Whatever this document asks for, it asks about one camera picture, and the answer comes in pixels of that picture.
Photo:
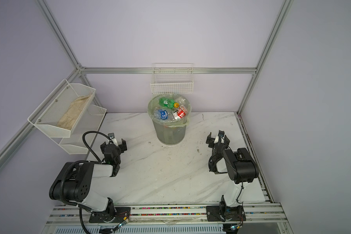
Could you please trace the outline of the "red cap crushed bottle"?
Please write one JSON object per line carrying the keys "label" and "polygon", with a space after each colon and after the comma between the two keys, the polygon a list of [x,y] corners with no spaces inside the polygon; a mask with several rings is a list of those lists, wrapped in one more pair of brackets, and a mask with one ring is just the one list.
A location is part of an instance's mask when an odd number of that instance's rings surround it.
{"label": "red cap crushed bottle", "polygon": [[185,105],[180,105],[174,112],[173,112],[173,117],[175,120],[180,120],[186,117],[188,114],[188,109],[186,108]]}

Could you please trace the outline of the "green soda bottle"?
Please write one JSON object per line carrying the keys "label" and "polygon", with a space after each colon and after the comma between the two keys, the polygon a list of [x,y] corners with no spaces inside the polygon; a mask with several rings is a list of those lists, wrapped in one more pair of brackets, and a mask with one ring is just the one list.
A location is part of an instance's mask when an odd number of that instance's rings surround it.
{"label": "green soda bottle", "polygon": [[159,104],[160,106],[169,108],[169,109],[179,108],[179,103],[172,98],[161,97],[159,99]]}

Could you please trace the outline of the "blue label front bottle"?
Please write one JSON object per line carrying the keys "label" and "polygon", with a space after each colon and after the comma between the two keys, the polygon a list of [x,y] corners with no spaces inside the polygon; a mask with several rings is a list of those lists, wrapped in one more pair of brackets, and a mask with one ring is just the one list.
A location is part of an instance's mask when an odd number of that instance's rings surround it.
{"label": "blue label front bottle", "polygon": [[170,121],[171,120],[171,117],[170,117],[170,114],[171,114],[171,110],[168,110],[168,109],[155,109],[154,110],[154,117],[158,120],[161,120],[161,121]]}

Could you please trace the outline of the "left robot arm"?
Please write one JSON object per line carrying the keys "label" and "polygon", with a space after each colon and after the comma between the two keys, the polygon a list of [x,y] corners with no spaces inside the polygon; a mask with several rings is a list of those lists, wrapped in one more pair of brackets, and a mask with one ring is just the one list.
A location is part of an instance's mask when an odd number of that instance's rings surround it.
{"label": "left robot arm", "polygon": [[111,178],[118,174],[121,154],[127,150],[126,141],[121,141],[118,144],[114,139],[100,146],[104,162],[80,160],[65,163],[49,190],[49,197],[89,212],[89,223],[128,221],[131,208],[117,208],[111,198],[92,189],[94,178]]}

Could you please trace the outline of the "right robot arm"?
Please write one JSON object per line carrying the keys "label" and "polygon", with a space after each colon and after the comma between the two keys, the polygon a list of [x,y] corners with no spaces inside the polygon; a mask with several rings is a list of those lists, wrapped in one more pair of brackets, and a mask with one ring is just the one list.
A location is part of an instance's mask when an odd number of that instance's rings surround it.
{"label": "right robot arm", "polygon": [[206,144],[212,149],[208,160],[209,171],[216,175],[227,174],[233,183],[221,196],[217,206],[206,207],[207,220],[237,221],[242,225],[246,220],[243,195],[248,186],[259,176],[257,164],[246,148],[232,150],[230,140],[224,131],[220,130],[216,137],[209,134]]}

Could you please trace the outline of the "grey mesh waste bin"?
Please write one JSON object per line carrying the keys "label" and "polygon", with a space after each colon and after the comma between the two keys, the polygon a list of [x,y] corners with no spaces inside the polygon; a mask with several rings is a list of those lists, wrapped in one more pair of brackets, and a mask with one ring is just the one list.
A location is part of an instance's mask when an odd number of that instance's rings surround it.
{"label": "grey mesh waste bin", "polygon": [[147,107],[156,135],[166,145],[175,145],[184,139],[191,112],[189,100],[180,94],[155,95]]}

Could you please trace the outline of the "green plastic bin liner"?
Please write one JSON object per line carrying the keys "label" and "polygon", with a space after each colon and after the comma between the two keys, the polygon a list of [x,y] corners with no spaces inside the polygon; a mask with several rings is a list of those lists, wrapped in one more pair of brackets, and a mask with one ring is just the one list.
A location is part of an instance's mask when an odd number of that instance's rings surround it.
{"label": "green plastic bin liner", "polygon": [[[169,109],[169,108],[165,108],[165,107],[162,107],[160,106],[159,104],[159,99],[162,98],[162,97],[167,97],[167,98],[172,98],[174,99],[176,102],[179,103],[179,105],[185,105],[186,108],[188,109],[188,114],[186,117],[184,117],[183,119],[180,119],[180,120],[175,120],[174,117],[173,117],[173,112],[176,110],[175,108],[174,109]],[[158,120],[154,117],[154,110],[155,109],[168,109],[168,110],[171,110],[171,114],[170,114],[170,117],[171,117],[171,120],[170,121],[161,121],[161,120]],[[183,127],[185,125],[188,124],[189,122],[189,118],[191,116],[191,112],[192,112],[192,107],[191,107],[191,104],[189,102],[189,100],[184,97],[183,95],[180,95],[180,94],[162,94],[162,95],[154,95],[152,97],[152,99],[149,101],[148,103],[148,107],[147,107],[147,113],[149,115],[149,117],[154,121],[154,123],[157,123],[157,124],[162,124],[164,126],[169,126],[169,127]]]}

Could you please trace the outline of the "lower white mesh shelf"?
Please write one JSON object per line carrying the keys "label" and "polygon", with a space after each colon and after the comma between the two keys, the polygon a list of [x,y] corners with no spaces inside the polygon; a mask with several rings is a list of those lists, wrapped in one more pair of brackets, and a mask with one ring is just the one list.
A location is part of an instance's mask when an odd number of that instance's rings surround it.
{"label": "lower white mesh shelf", "polygon": [[87,154],[88,149],[82,136],[88,131],[98,131],[106,115],[106,109],[91,104],[84,112],[69,138],[63,138],[59,146],[69,155]]}

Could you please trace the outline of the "white mesh shelf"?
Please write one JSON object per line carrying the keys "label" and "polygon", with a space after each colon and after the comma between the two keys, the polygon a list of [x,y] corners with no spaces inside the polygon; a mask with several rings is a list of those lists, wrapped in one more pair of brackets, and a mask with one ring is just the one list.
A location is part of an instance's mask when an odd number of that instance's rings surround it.
{"label": "white mesh shelf", "polygon": [[64,79],[27,120],[49,138],[69,138],[95,94],[92,87]]}
{"label": "white mesh shelf", "polygon": [[88,131],[98,131],[106,115],[106,109],[91,104],[84,112],[69,138],[63,138],[59,146],[69,155],[87,154],[88,149],[82,136]]}

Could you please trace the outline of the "beige cloth in shelf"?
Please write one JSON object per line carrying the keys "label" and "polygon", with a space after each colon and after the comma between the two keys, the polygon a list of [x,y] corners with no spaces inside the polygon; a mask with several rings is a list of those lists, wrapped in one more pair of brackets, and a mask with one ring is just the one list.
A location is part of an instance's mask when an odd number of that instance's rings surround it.
{"label": "beige cloth in shelf", "polygon": [[57,127],[67,130],[72,130],[73,126],[76,124],[82,110],[84,109],[86,103],[89,101],[91,95],[81,96],[75,99],[69,106],[66,113],[61,117],[57,123]]}

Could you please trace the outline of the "upper white mesh shelf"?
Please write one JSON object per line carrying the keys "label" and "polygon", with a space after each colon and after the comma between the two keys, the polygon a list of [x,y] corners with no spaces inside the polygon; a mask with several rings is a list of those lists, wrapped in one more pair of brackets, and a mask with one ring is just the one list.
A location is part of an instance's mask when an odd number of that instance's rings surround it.
{"label": "upper white mesh shelf", "polygon": [[27,120],[49,138],[69,138],[95,94],[92,87],[64,79]]}

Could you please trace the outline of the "aluminium front rail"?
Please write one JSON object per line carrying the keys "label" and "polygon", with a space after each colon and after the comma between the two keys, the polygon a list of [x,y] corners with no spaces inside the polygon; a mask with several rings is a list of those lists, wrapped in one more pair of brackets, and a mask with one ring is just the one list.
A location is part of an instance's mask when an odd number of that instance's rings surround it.
{"label": "aluminium front rail", "polygon": [[[126,224],[117,234],[224,234],[227,230],[239,234],[292,234],[293,230],[279,203],[246,204],[246,219],[238,221],[208,221],[212,213],[206,204],[194,205],[134,205]],[[114,233],[116,223],[89,223],[90,213],[79,212],[72,206],[56,206],[43,234]]]}

